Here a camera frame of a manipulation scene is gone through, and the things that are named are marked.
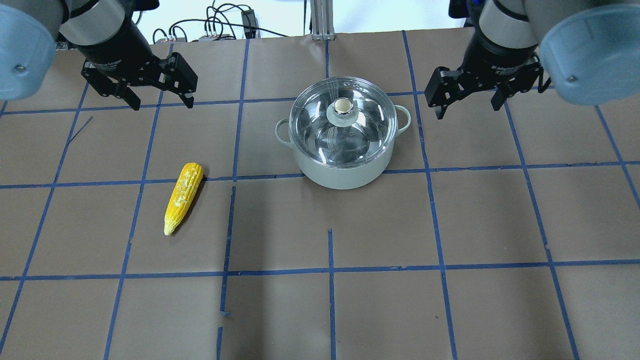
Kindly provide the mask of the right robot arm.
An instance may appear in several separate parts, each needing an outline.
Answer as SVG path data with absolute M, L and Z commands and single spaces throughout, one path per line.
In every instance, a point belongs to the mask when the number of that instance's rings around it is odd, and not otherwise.
M 482 91 L 494 111 L 533 87 L 581 106 L 639 93 L 637 0 L 451 0 L 448 14 L 474 32 L 461 66 L 435 68 L 425 87 L 438 119 Z

